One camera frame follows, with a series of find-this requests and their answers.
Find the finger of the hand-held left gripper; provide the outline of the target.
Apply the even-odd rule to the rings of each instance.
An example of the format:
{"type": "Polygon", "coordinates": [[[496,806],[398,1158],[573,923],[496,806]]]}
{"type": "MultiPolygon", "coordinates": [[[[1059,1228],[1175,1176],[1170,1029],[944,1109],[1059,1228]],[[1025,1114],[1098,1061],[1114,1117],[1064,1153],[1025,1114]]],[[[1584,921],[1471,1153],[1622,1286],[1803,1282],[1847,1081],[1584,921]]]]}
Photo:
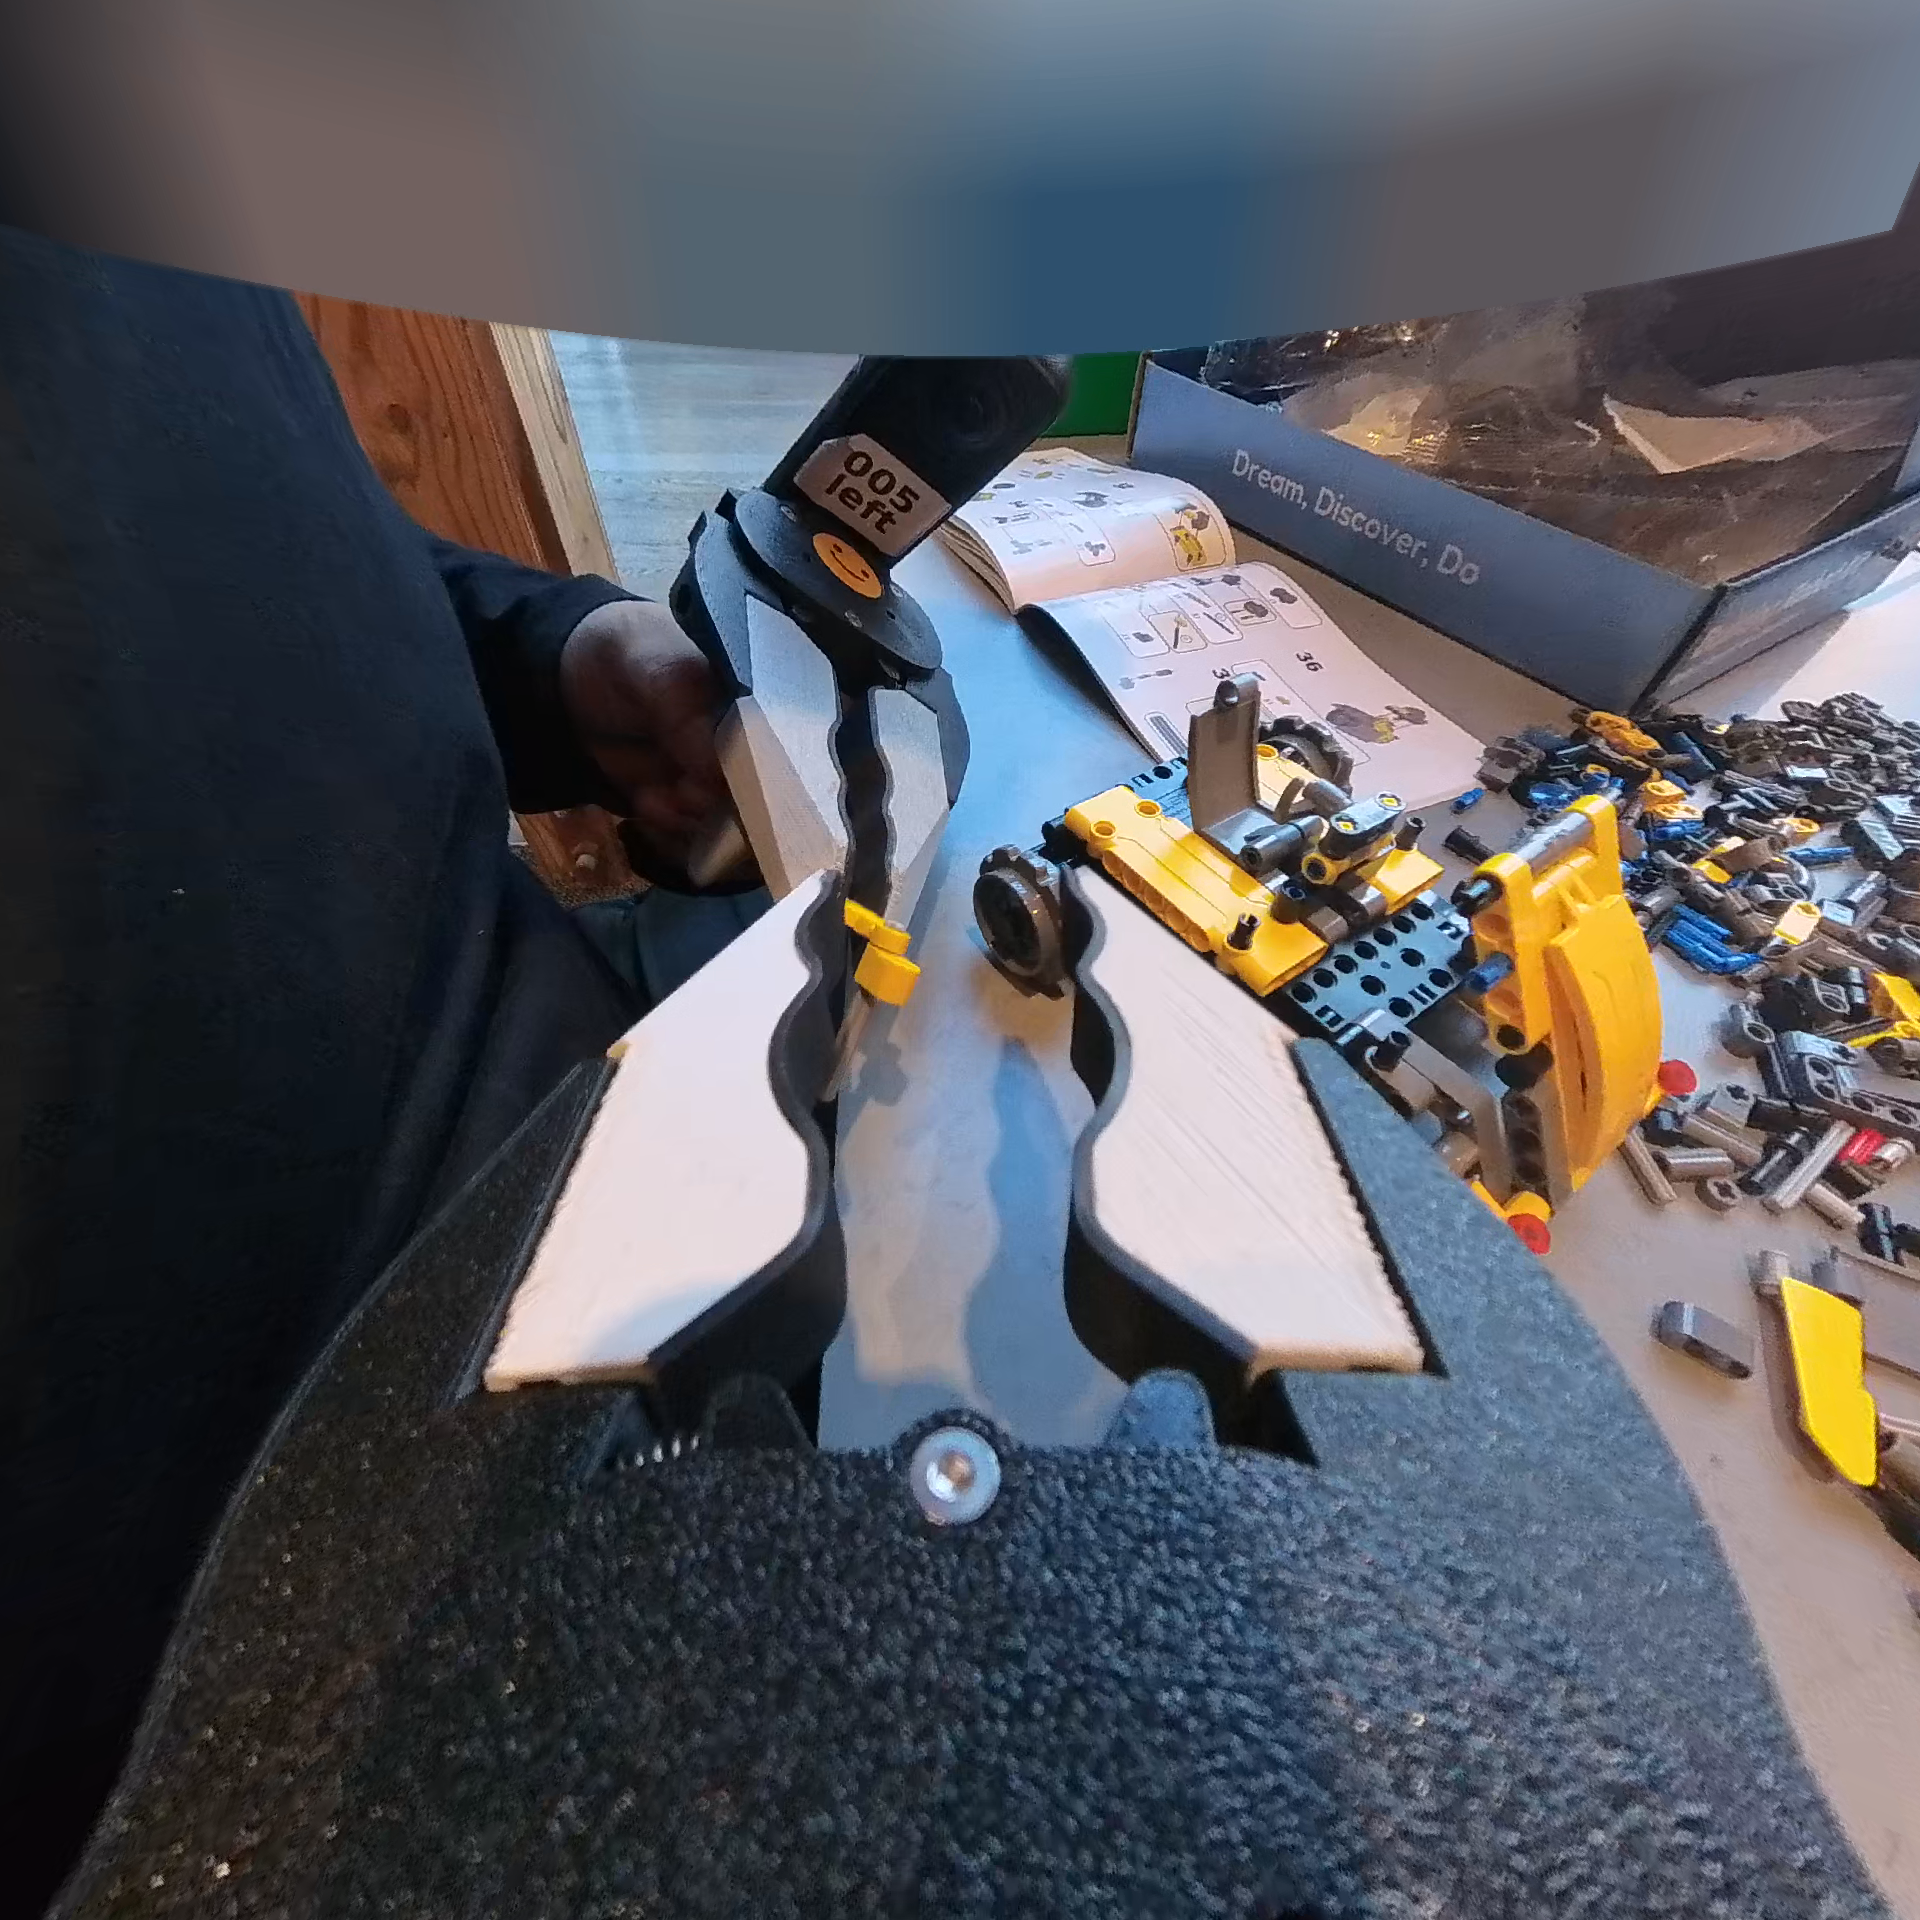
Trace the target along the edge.
{"type": "Polygon", "coordinates": [[[904,690],[874,687],[851,725],[851,898],[912,928],[949,828],[941,720],[904,690]]]}
{"type": "Polygon", "coordinates": [[[746,648],[749,685],[716,730],[733,821],[710,824],[687,874],[697,887],[719,892],[755,866],[782,900],[815,874],[848,874],[834,739],[844,704],[830,660],[787,613],[748,606],[746,648]]]}

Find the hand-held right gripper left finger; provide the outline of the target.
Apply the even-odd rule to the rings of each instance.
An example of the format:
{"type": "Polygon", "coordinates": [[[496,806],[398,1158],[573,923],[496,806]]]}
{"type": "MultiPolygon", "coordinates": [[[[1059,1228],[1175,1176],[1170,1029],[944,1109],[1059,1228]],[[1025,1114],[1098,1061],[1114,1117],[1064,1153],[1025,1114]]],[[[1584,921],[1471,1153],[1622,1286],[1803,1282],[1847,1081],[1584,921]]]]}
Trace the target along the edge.
{"type": "Polygon", "coordinates": [[[816,1098],[846,934],[841,877],[813,874],[611,1044],[486,1363],[492,1393],[704,1396],[824,1356],[848,1271],[816,1098]]]}

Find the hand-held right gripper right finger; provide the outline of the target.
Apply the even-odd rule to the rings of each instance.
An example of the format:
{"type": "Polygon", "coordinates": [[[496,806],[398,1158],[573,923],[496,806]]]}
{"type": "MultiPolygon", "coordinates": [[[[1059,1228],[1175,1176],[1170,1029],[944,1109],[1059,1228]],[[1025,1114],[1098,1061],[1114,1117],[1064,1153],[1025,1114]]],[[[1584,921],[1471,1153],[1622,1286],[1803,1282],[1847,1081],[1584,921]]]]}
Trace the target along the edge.
{"type": "Polygon", "coordinates": [[[1104,874],[1068,872],[1064,895],[1094,1102],[1068,1237],[1087,1347],[1123,1376],[1421,1372],[1289,1031],[1104,874]]]}

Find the yellow thin toy beam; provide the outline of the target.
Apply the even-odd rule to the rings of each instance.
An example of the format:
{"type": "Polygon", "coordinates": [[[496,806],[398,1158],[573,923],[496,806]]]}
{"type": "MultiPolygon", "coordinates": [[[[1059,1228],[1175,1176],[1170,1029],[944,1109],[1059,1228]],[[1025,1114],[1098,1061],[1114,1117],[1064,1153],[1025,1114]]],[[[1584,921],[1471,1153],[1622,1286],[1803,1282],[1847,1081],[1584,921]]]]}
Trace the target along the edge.
{"type": "Polygon", "coordinates": [[[853,973],[859,992],[883,1005],[904,1005],[923,972],[911,957],[911,931],[859,900],[846,900],[844,920],[860,942],[853,973]]]}

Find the person's left forearm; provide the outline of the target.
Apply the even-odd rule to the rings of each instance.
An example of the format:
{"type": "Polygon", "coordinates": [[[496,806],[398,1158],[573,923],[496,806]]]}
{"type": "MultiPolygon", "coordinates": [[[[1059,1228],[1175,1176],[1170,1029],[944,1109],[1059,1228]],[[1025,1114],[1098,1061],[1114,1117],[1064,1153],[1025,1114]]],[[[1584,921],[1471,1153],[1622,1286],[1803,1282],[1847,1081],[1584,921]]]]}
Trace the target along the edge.
{"type": "Polygon", "coordinates": [[[623,814],[564,699],[568,638],[609,606],[639,598],[595,573],[564,577],[426,530],[463,632],[516,812],[594,804],[623,814]]]}

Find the grey desk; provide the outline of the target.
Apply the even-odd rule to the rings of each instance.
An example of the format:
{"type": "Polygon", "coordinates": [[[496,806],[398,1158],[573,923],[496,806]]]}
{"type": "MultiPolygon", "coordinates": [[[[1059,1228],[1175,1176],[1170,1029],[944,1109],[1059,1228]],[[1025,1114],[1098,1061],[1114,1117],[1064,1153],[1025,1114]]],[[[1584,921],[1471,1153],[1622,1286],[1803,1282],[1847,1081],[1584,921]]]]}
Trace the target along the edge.
{"type": "MultiPolygon", "coordinates": [[[[1093,1440],[1120,1389],[1064,1302],[1071,1158],[1093,1114],[1072,1001],[991,961],[972,882],[1142,758],[1068,648],[1031,638],[946,545],[903,579],[944,642],[972,762],[917,915],[924,980],[871,1029],[841,1110],[851,1317],[822,1431],[878,1445],[971,1409],[1019,1440],[1093,1440]]],[[[1750,1652],[1876,1884],[1917,1915],[1917,1560],[1790,1439],[1775,1339],[1766,1370],[1730,1383],[1648,1332],[1663,1299],[1758,1329],[1747,1251],[1807,1257],[1812,1228],[1651,1209],[1607,1170],[1539,1260],[1497,1254],[1450,1176],[1368,1191],[1420,1202],[1415,1254],[1458,1258],[1506,1368],[1476,1424],[1514,1442],[1503,1472],[1448,1493],[1444,1517],[1490,1525],[1510,1572],[1539,1567],[1564,1593],[1579,1580],[1579,1640],[1620,1646],[1692,1727],[1755,1694],[1731,1666],[1750,1652]]]]}

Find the person's left hand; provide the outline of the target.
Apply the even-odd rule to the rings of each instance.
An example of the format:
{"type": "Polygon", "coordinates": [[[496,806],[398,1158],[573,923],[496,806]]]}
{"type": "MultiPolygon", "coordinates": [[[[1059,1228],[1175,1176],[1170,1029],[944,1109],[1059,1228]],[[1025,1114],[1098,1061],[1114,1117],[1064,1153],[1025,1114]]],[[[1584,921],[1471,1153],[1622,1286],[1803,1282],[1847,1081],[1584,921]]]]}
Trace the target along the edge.
{"type": "Polygon", "coordinates": [[[559,690],[631,872],[680,894],[752,889],[712,667],[670,612],[638,600],[589,612],[564,642],[559,690]]]}

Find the yellow toy vehicle model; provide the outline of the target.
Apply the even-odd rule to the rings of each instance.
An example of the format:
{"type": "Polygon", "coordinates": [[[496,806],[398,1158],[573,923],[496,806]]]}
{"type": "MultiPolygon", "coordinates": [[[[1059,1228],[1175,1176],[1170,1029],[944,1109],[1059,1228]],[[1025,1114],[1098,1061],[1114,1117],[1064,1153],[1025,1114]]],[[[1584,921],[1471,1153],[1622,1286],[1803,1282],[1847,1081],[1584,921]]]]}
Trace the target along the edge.
{"type": "Polygon", "coordinates": [[[1606,788],[1568,790],[1507,851],[1455,829],[1448,889],[1421,806],[1366,792],[1330,724],[1257,720],[1220,681],[1185,756],[1071,806],[978,869],[993,961],[1068,980],[1068,877],[1114,884],[1295,1034],[1330,1042],[1538,1252],[1550,1220],[1692,1083],[1628,895],[1606,788]]]}

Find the instruction booklet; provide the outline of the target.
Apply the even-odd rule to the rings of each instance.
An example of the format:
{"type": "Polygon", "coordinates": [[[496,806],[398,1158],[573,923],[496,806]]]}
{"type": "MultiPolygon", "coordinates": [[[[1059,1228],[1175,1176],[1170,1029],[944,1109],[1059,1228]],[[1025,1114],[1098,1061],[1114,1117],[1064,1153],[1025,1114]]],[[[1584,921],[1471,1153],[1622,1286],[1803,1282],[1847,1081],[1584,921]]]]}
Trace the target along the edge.
{"type": "Polygon", "coordinates": [[[1213,497],[1078,449],[1032,447],[942,538],[1020,619],[1050,626],[1156,756],[1182,753],[1215,685],[1248,675],[1265,722],[1332,728],[1360,793],[1448,808],[1482,746],[1370,660],[1300,581],[1243,560],[1213,497]]]}

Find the small grey toy connector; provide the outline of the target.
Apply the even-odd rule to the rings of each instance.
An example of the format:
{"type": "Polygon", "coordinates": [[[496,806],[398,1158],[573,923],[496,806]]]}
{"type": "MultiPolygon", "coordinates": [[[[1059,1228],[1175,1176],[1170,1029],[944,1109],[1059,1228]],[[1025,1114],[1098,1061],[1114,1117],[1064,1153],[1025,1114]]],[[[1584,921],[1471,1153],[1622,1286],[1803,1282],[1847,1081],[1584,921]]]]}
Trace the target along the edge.
{"type": "Polygon", "coordinates": [[[1720,1379],[1744,1381],[1755,1372],[1754,1334],[1702,1305],[1659,1302],[1651,1318],[1651,1334],[1669,1352],[1689,1356],[1720,1379]]]}

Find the person's dark clothing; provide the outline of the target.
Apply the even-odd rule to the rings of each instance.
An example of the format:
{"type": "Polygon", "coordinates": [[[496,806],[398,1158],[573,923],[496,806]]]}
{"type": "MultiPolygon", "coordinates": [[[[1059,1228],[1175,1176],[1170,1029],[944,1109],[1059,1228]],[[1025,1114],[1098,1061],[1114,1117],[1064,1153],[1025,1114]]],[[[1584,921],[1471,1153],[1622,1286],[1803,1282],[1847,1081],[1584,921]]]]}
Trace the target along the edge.
{"type": "Polygon", "coordinates": [[[419,1222],[639,1013],[509,848],[297,301],[4,228],[3,1844],[41,1915],[211,1536],[419,1222]]]}

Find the dark blue cardboard box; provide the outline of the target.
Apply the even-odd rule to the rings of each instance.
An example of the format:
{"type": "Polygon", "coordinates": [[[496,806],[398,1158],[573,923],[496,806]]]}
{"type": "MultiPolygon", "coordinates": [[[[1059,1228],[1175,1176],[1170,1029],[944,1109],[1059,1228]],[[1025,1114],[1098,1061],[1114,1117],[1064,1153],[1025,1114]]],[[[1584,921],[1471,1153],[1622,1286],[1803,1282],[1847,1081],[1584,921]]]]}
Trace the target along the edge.
{"type": "MultiPolygon", "coordinates": [[[[1917,195],[1876,236],[1577,297],[1622,293],[1675,298],[1663,339],[1692,372],[1725,372],[1742,347],[1775,369],[1819,349],[1917,343],[1919,359],[1917,195]]],[[[1206,349],[1142,361],[1138,465],[1194,481],[1265,545],[1589,707],[1692,694],[1845,612],[1917,550],[1917,430],[1876,513],[1702,588],[1216,393],[1200,378],[1206,349]]]]}

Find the yellow curved toy panel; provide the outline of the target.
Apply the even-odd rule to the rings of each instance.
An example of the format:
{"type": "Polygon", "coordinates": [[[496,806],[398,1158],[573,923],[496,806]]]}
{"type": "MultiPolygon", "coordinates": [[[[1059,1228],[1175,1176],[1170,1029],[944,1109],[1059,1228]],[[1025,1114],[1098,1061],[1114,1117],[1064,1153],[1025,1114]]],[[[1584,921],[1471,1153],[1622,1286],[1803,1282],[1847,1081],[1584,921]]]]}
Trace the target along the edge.
{"type": "Polygon", "coordinates": [[[1880,1424],[1864,1379],[1864,1313],[1797,1274],[1778,1279],[1776,1295],[1801,1431],[1833,1475],[1870,1488],[1880,1475],[1880,1424]]]}

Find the pile of loose toy pieces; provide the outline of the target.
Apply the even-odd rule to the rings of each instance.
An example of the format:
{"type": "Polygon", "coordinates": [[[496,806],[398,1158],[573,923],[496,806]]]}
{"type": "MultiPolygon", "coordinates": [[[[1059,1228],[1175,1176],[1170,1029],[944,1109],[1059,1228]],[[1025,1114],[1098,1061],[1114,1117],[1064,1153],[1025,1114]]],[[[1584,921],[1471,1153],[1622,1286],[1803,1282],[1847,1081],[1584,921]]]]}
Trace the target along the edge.
{"type": "Polygon", "coordinates": [[[1863,692],[1576,707],[1484,752],[1525,831],[1448,846],[1531,1245],[1620,1162],[1655,1207],[1810,1212],[1917,1274],[1917,775],[1917,720],[1863,692]]]}

